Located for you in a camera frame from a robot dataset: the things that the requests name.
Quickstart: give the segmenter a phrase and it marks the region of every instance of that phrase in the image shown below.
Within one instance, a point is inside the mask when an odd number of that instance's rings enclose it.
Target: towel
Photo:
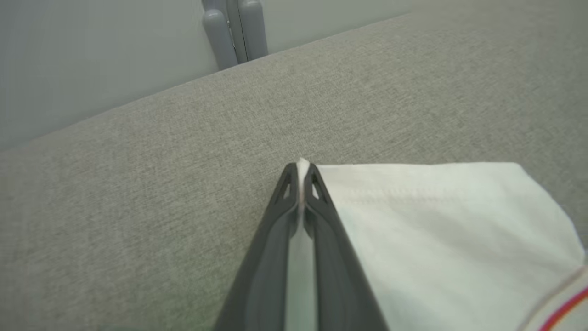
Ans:
[[[318,168],[390,330],[588,327],[584,248],[521,166]]]

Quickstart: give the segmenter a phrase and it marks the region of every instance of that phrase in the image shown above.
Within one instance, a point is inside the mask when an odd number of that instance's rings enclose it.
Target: white fabric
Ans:
[[[517,330],[582,267],[517,164],[320,165],[390,330]]]

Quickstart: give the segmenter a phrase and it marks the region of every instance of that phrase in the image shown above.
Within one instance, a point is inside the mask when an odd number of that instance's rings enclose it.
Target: gray carpet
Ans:
[[[587,9],[416,3],[0,154],[0,329],[210,328],[299,157],[518,162],[588,243]]]

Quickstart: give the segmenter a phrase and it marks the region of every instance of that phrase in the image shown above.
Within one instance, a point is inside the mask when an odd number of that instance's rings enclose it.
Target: red stripe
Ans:
[[[572,297],[566,304],[558,309],[553,315],[545,322],[540,331],[551,331],[553,327],[561,321],[572,309],[574,309],[582,300],[588,298],[588,287],[582,292]]]

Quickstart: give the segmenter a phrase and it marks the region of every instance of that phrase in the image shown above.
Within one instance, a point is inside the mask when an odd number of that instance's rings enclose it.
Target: background wall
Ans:
[[[262,0],[270,53],[410,0]],[[0,1],[0,150],[217,71],[201,0]]]

